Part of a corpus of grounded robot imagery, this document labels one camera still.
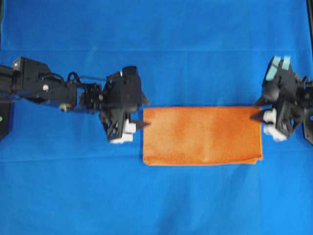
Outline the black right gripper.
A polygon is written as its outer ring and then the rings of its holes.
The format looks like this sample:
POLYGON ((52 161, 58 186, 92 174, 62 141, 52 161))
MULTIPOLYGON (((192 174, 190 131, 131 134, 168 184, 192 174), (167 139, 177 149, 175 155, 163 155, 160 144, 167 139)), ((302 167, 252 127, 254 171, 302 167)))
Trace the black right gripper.
POLYGON ((287 140, 303 121, 303 106, 299 90, 303 82, 292 69, 270 68, 262 84, 262 95, 253 104, 255 107, 270 105, 250 116, 250 119, 265 123, 264 133, 275 141, 287 140))

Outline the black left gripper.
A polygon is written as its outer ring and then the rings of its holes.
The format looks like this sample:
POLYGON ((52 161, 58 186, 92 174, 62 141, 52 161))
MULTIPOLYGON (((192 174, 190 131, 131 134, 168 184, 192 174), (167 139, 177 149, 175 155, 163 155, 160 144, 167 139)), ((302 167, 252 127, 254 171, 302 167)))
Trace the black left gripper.
POLYGON ((122 72, 117 72, 108 76, 103 99, 99 118, 110 143, 130 142, 136 131, 150 125, 149 122, 131 120, 131 114, 141 105, 150 105, 141 90, 139 75, 122 76, 122 72))

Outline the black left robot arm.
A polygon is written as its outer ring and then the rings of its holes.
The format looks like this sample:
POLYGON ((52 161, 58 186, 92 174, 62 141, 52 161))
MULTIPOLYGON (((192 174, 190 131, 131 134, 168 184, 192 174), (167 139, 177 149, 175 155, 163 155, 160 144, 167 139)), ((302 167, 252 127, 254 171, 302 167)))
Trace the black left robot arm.
POLYGON ((83 83, 81 79, 74 71, 64 79, 47 64, 25 57, 15 60, 11 67, 1 66, 0 138, 10 133, 14 103, 22 99, 62 112, 98 113, 107 140, 114 144, 132 141, 136 131, 149 125, 131 119, 132 113, 149 104, 136 66, 107 76, 105 85, 83 83))

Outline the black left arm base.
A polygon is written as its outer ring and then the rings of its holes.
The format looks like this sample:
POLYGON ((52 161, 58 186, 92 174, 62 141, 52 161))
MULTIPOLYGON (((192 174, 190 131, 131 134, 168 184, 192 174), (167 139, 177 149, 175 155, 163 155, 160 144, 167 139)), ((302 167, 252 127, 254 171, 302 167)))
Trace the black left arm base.
POLYGON ((14 103, 0 104, 0 140, 3 140, 13 127, 14 103))

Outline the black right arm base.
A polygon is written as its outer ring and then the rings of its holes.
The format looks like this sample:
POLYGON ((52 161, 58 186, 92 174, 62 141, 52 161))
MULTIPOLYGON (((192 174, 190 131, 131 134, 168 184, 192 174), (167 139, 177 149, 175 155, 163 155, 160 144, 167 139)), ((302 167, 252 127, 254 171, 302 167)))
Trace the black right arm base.
POLYGON ((304 119, 303 119, 303 133, 305 139, 313 144, 313 109, 304 109, 304 119))

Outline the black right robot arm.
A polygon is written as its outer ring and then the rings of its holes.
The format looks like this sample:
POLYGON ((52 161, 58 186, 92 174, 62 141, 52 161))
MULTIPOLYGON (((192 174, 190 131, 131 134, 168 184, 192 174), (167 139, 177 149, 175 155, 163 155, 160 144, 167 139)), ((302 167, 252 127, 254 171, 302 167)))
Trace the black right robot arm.
POLYGON ((313 142, 313 83, 300 78, 291 69, 271 66, 262 82, 262 94, 255 107, 270 108, 252 114, 251 120, 265 123, 265 132, 274 140, 288 139, 298 125, 303 125, 305 139, 313 142))

